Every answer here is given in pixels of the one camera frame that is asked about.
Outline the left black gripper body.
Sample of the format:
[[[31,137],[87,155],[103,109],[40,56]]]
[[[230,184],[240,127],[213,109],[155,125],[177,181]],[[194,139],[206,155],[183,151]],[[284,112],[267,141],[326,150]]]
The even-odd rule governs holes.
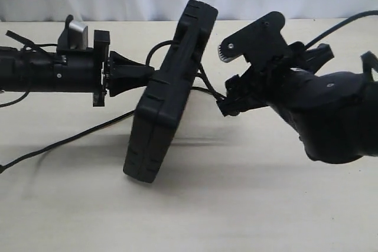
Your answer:
[[[93,63],[95,88],[93,91],[93,107],[105,105],[106,90],[106,63],[109,55],[110,32],[94,30]]]

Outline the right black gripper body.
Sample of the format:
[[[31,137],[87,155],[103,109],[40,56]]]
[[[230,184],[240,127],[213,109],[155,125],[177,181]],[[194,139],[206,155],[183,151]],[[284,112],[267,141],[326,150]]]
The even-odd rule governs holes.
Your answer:
[[[269,47],[261,55],[251,51],[245,54],[251,66],[237,78],[236,109],[251,110],[266,106],[266,99],[276,77],[287,72],[296,63],[296,56],[302,52],[304,44],[294,42],[283,50]]]

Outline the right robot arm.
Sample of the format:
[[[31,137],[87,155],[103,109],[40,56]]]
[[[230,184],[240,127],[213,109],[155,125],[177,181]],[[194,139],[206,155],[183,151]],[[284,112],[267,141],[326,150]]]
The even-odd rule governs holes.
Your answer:
[[[377,155],[377,56],[361,56],[361,73],[339,71],[318,76],[331,60],[327,44],[266,62],[260,72],[253,67],[226,81],[227,95],[218,102],[224,116],[270,107],[294,131],[312,161],[328,164],[354,162]]]

